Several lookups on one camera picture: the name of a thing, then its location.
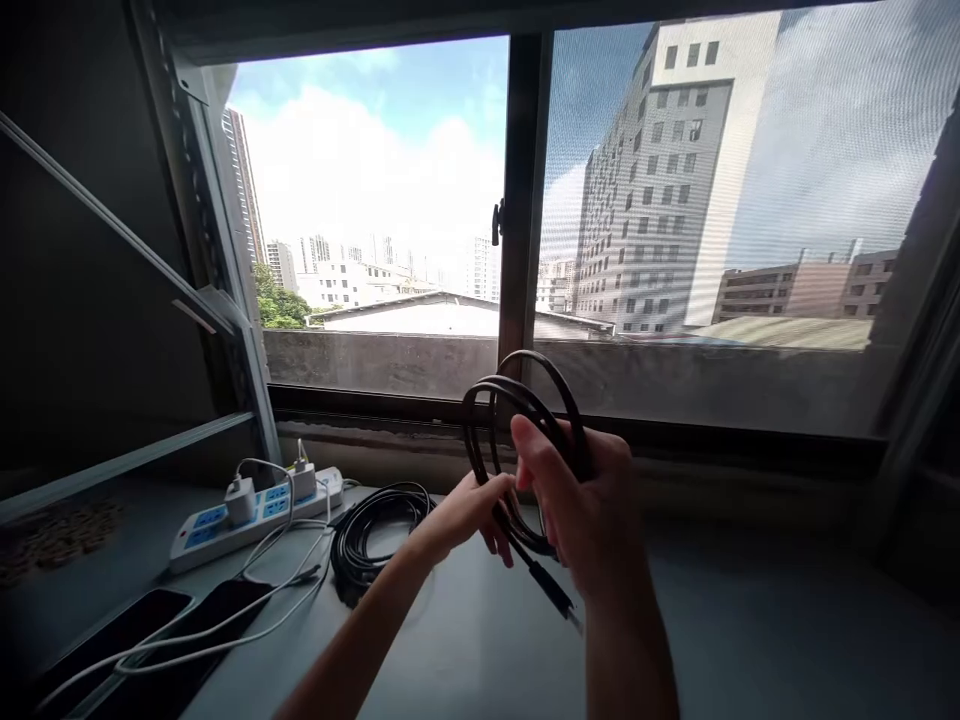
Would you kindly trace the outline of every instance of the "smartphone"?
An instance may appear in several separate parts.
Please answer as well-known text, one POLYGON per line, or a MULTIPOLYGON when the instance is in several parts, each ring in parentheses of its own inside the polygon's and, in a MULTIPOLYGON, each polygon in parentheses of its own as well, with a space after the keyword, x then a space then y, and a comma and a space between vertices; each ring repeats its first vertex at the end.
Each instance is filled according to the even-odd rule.
MULTIPOLYGON (((176 590, 157 588, 122 611, 93 635, 64 655, 41 675, 28 691, 26 709, 32 710, 61 684, 96 662, 133 647, 186 610, 193 598, 176 590)), ((108 677, 111 667, 91 673, 58 695, 33 717, 62 718, 108 677)))

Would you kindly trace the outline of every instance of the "white power strip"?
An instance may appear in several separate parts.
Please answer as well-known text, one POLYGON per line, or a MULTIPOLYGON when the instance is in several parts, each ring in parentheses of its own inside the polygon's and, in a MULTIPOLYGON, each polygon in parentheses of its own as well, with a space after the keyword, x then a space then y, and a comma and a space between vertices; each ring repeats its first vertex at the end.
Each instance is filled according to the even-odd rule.
MULTIPOLYGON (((293 516, 306 518, 326 513, 328 490, 330 507, 339 507, 343 502, 343 476, 335 467, 317 471, 317 491, 296 501, 293 516)), ((284 483, 261 490, 254 502, 253 519, 240 526, 230 523, 226 505, 207 508, 188 517, 170 547, 170 572, 185 572, 262 540, 271 530, 287 522, 290 487, 284 483)))

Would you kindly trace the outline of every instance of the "finger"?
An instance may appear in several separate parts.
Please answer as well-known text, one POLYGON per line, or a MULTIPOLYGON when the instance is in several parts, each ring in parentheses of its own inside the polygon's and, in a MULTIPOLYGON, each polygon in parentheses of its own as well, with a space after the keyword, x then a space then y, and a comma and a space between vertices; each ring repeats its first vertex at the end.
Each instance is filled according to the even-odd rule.
POLYGON ((514 415, 510 432, 517 453, 536 477, 536 486, 560 527, 575 527, 580 513, 580 486, 553 444, 523 415, 514 415))

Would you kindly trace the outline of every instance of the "green tree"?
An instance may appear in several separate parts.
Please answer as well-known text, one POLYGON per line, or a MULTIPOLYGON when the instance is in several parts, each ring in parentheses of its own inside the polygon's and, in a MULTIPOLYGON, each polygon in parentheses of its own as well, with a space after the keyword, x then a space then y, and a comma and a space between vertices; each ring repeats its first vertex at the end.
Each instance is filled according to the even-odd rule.
POLYGON ((265 328, 296 329, 306 326, 303 316, 309 314, 310 305, 295 292, 278 287, 269 265, 254 263, 253 278, 257 285, 260 322, 265 328))

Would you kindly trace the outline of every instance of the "apartment building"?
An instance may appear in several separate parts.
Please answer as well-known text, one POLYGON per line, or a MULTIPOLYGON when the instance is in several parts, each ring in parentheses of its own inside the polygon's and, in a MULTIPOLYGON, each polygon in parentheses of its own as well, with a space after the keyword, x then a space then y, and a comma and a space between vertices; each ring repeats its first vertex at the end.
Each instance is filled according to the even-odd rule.
POLYGON ((237 200, 240 204, 240 222, 243 223, 241 232, 246 239, 247 251, 251 262, 266 263, 267 247, 260 228, 257 187, 253 182, 253 168, 250 164, 243 115, 232 108, 225 108, 220 119, 223 134, 227 138, 227 146, 230 148, 230 164, 233 167, 237 200))
POLYGON ((771 12, 654 26, 587 162, 578 316, 618 332, 710 324, 779 24, 771 12))
POLYGON ((883 291, 893 275, 899 252, 898 249, 864 253, 853 259, 837 317, 863 319, 876 314, 883 291))
POLYGON ((278 241, 267 243, 267 264, 277 285, 293 292, 298 291, 296 266, 289 245, 278 241))

